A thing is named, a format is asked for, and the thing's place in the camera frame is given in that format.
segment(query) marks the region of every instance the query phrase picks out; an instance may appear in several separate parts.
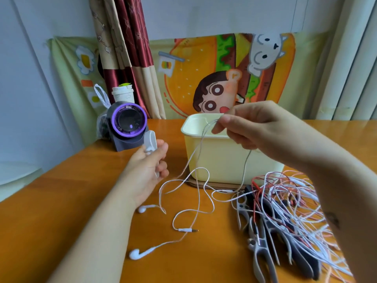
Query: hand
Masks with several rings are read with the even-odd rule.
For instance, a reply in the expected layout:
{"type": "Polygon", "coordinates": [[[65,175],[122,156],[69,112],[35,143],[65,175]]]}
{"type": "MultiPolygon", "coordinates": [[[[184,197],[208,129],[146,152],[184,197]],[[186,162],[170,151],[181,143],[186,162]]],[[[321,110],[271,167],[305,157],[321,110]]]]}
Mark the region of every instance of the hand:
{"type": "Polygon", "coordinates": [[[339,146],[272,101],[236,105],[215,124],[212,133],[227,128],[228,136],[248,150],[304,171],[311,161],[327,157],[339,146]]]}
{"type": "Polygon", "coordinates": [[[127,189],[135,208],[149,197],[158,182],[169,175],[167,164],[162,161],[166,157],[168,144],[157,140],[157,147],[156,151],[147,155],[145,146],[141,146],[130,158],[116,184],[127,189]]]}

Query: red cartoon mouth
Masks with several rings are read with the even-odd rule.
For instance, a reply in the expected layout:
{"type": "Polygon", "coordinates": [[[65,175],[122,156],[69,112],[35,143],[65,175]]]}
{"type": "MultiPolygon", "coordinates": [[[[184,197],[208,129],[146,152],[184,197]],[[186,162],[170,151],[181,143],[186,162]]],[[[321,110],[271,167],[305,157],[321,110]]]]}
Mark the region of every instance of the red cartoon mouth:
{"type": "Polygon", "coordinates": [[[220,107],[220,113],[226,113],[226,112],[228,112],[228,110],[229,110],[229,108],[226,107],[226,106],[220,107]]]}

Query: cartoon eye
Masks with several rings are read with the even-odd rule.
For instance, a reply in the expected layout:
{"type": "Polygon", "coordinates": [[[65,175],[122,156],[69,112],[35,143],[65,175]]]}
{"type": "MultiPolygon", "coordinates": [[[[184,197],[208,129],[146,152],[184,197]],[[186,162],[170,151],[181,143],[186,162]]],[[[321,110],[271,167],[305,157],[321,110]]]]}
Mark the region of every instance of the cartoon eye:
{"type": "Polygon", "coordinates": [[[214,85],[211,87],[211,93],[213,95],[218,96],[218,95],[221,95],[223,92],[224,92],[224,88],[222,85],[214,85]]]}
{"type": "Polygon", "coordinates": [[[207,109],[208,111],[212,111],[216,109],[216,102],[213,100],[207,101],[204,105],[204,108],[207,109]]]}

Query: purple ring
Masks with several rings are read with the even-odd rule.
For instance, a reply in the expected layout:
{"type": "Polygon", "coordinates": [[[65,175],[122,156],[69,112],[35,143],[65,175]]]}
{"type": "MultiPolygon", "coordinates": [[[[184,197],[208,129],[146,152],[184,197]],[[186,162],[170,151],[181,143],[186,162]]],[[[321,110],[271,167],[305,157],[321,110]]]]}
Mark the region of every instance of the purple ring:
{"type": "Polygon", "coordinates": [[[115,111],[113,112],[113,115],[111,115],[111,125],[113,126],[113,129],[116,131],[117,134],[119,134],[120,136],[123,136],[123,137],[126,137],[126,138],[132,138],[132,137],[135,137],[137,135],[139,135],[140,133],[142,133],[145,129],[145,127],[147,126],[147,114],[145,113],[144,109],[141,108],[138,104],[134,104],[134,103],[124,103],[124,104],[121,104],[119,105],[115,111]],[[134,132],[131,132],[131,133],[123,133],[121,131],[119,131],[118,128],[116,128],[116,125],[115,125],[115,117],[117,115],[117,113],[119,112],[120,109],[122,109],[123,107],[125,106],[135,106],[136,108],[138,108],[139,110],[141,110],[143,112],[143,115],[144,115],[144,125],[143,125],[143,128],[141,129],[138,129],[134,132]]]}

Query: person's left hand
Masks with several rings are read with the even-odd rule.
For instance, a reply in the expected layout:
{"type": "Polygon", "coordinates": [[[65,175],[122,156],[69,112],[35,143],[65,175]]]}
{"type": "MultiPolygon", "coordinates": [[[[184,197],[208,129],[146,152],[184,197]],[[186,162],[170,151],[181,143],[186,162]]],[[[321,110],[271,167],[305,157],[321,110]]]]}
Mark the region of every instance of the person's left hand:
{"type": "Polygon", "coordinates": [[[127,189],[135,207],[141,205],[158,182],[169,175],[167,164],[162,161],[166,157],[168,144],[163,140],[157,140],[157,147],[156,151],[147,155],[145,146],[141,146],[130,158],[116,184],[127,189]]]}

